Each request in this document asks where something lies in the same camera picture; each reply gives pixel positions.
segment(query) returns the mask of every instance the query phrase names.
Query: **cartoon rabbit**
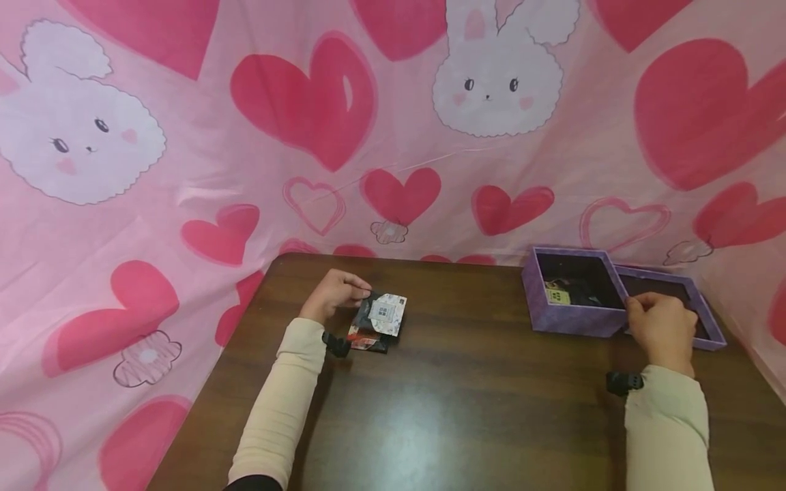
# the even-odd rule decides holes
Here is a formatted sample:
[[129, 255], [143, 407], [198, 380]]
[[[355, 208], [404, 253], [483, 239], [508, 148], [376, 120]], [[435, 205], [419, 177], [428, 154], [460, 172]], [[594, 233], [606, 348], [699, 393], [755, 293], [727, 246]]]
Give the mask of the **cartoon rabbit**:
[[443, 124], [477, 137], [545, 124], [562, 68], [544, 45], [567, 41], [578, 0], [525, 0], [499, 29], [494, 0], [447, 0], [446, 18], [449, 54], [433, 87]]
[[0, 57], [0, 155], [29, 185], [69, 203], [99, 203], [163, 155], [166, 138], [147, 108], [93, 79], [112, 69], [92, 36], [36, 21], [22, 54], [24, 72]]

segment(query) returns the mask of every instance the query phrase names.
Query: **rabbit eye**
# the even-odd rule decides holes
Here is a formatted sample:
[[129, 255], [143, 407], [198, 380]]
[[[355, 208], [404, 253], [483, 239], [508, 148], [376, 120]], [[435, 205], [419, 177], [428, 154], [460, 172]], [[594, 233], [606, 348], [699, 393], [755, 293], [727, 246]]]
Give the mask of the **rabbit eye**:
[[96, 118], [94, 123], [96, 123], [96, 127], [103, 131], [104, 133], [109, 133], [109, 126], [106, 126], [103, 119]]
[[55, 138], [52, 140], [52, 145], [54, 148], [57, 148], [57, 151], [60, 153], [68, 153], [68, 145], [65, 144], [63, 140], [60, 138]]

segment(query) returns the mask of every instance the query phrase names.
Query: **hand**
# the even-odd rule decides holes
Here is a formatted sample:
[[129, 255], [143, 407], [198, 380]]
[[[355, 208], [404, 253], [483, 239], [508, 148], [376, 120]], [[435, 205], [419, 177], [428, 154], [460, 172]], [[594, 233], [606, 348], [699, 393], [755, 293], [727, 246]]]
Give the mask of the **hand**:
[[680, 299], [652, 292], [628, 298], [626, 308], [630, 332], [649, 363], [693, 378], [696, 313], [687, 310]]
[[308, 297], [300, 317], [324, 325], [338, 307], [360, 307], [371, 295], [371, 285], [352, 273], [331, 269]]

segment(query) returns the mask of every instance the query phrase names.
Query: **open box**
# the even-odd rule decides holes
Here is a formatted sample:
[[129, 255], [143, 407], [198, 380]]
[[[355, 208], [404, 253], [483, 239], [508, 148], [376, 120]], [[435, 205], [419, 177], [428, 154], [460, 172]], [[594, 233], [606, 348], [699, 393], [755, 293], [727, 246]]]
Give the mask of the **open box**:
[[[533, 247], [521, 279], [535, 331], [607, 338], [627, 322], [627, 294], [605, 251]], [[574, 295], [574, 303], [586, 297], [591, 301], [585, 305], [549, 301], [545, 282], [555, 279], [573, 282], [586, 293]]]
[[682, 300], [686, 308], [699, 316], [699, 320], [696, 322], [696, 337], [693, 338], [694, 348], [715, 351], [726, 346], [723, 333], [693, 280], [688, 277], [651, 271], [649, 269], [628, 268], [625, 266], [615, 266], [615, 268], [628, 295], [639, 295], [647, 291], [654, 291], [677, 297]]

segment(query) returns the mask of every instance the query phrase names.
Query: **fabric backdrop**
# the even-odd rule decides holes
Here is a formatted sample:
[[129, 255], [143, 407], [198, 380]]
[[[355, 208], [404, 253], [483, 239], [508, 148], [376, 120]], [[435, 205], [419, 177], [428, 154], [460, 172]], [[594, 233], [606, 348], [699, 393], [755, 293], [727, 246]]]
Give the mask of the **fabric backdrop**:
[[694, 277], [784, 398], [786, 3], [5, 0], [0, 482], [143, 489], [279, 254]]

